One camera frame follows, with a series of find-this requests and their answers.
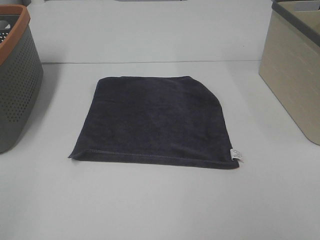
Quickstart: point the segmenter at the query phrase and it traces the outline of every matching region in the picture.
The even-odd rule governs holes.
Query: beige basket
[[[273,2],[259,74],[320,145],[320,0]]]

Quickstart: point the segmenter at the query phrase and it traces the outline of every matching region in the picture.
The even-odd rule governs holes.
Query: laundry basket
[[[0,5],[0,153],[17,141],[36,101],[43,69],[23,5]]]
[[[320,0],[275,0],[259,73],[320,145]]]

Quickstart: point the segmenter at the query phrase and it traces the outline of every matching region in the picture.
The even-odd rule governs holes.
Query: dark gray towel
[[[70,158],[234,169],[218,99],[183,77],[107,77]]]

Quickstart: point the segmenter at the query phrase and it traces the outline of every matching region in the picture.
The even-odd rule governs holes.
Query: white tag
[[[231,159],[232,160],[237,159],[237,160],[239,160],[241,162],[244,161],[241,152],[239,152],[239,151],[237,151],[235,149],[230,149],[230,154],[231,154]]]

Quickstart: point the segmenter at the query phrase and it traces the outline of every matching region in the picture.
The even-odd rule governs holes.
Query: white table
[[[63,64],[43,65],[20,140],[0,155],[0,240],[319,240],[320,147],[303,136],[254,61],[270,6],[269,0],[30,5],[41,60]],[[245,158],[240,168],[67,158],[99,79],[187,75],[220,100],[232,145]]]
[[[261,59],[271,4],[49,0],[28,10],[42,62],[226,61]]]
[[[258,61],[49,64],[18,145],[0,159],[3,240],[318,240],[320,147]],[[98,79],[185,76],[220,100],[234,170],[68,159]]]

